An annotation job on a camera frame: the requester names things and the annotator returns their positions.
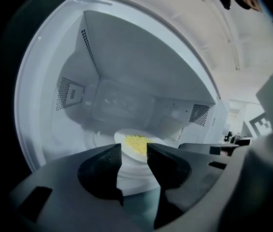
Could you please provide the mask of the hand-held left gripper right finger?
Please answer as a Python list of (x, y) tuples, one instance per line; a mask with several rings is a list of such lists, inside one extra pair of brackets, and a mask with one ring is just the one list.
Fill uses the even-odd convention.
[(228, 157), (161, 144), (147, 144), (147, 164), (160, 185), (154, 228), (161, 228), (195, 206), (220, 178)]

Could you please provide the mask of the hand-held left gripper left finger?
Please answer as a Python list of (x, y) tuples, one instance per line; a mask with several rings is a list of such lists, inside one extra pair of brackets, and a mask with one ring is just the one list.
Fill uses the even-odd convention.
[(142, 232), (117, 188), (121, 145), (51, 161), (9, 194), (21, 232)]

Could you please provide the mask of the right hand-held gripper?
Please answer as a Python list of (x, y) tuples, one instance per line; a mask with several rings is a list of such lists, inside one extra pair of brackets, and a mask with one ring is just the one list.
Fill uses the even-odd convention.
[[(257, 139), (272, 133), (272, 126), (265, 113), (255, 118), (245, 119), (241, 135)], [(184, 143), (179, 145), (179, 149), (202, 154), (211, 154), (219, 156), (231, 156), (233, 151), (239, 146), (236, 144), (193, 144)]]

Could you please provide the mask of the yellow sponge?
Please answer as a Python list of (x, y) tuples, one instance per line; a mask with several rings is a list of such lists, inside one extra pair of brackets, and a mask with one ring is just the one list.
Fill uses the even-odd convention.
[(135, 152), (146, 155), (147, 144), (153, 143), (153, 141), (141, 135), (126, 135), (125, 143), (133, 148)]

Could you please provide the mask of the white plate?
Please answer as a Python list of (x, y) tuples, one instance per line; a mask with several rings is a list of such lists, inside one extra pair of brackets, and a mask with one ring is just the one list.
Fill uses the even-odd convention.
[(153, 143), (161, 144), (161, 145), (168, 145), (165, 141), (162, 139), (156, 137), (155, 135), (152, 135), (146, 131), (143, 130), (136, 130), (136, 129), (120, 129), (114, 134), (114, 140), (117, 144), (121, 144), (121, 151), (124, 154), (124, 156), (128, 157), (130, 160), (134, 160), (137, 163), (140, 164), (147, 164), (147, 154), (142, 155), (140, 153), (137, 153), (128, 146), (125, 143), (125, 136), (126, 135), (141, 135), (145, 136), (148, 139), (152, 140)]

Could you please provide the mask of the white microwave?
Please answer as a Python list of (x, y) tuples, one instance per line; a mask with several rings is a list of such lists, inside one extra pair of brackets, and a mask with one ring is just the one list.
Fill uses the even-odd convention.
[(87, 149), (85, 131), (136, 129), (178, 147), (217, 144), (228, 113), (205, 63), (150, 11), (59, 0), (21, 55), (15, 127), (31, 171)]

